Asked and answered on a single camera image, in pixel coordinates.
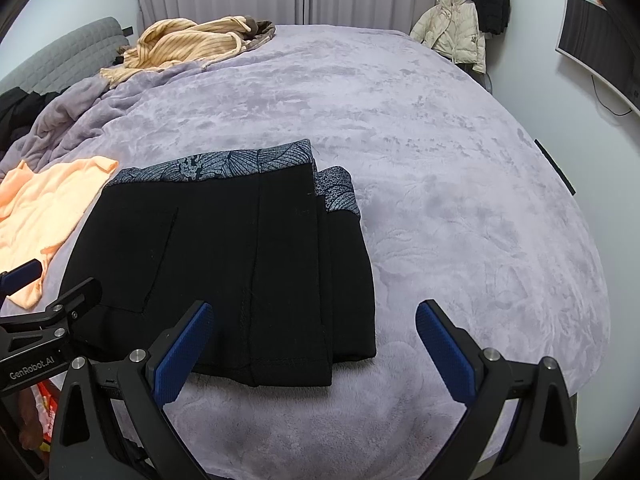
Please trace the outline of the person's left hand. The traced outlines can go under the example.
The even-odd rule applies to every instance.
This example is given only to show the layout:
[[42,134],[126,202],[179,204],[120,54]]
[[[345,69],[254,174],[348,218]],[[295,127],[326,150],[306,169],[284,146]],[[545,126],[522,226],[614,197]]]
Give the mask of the person's left hand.
[[21,446],[25,450],[36,450],[43,441],[43,433],[32,390],[24,389],[18,393],[18,412],[22,420]]

